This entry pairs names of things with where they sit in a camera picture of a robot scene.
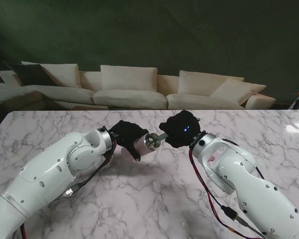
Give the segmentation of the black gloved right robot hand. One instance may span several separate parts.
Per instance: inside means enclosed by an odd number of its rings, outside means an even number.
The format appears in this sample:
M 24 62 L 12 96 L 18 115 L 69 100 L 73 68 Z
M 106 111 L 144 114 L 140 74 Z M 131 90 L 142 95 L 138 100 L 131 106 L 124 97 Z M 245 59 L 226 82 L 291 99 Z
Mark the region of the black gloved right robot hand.
M 199 120 L 189 111 L 182 110 L 162 122 L 159 128 L 168 135 L 165 142 L 174 148 L 189 146 L 201 133 Z

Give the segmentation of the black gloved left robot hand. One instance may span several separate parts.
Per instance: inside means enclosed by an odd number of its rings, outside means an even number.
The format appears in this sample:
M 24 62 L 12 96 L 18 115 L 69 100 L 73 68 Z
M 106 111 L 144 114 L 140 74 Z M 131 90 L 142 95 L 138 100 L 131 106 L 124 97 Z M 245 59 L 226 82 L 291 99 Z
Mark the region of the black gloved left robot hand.
M 135 123 L 124 120 L 120 120 L 109 130 L 111 137 L 116 140 L 117 145 L 126 149 L 136 161 L 140 161 L 141 155 L 137 152 L 134 143 L 148 132 L 147 129 L 143 129 Z

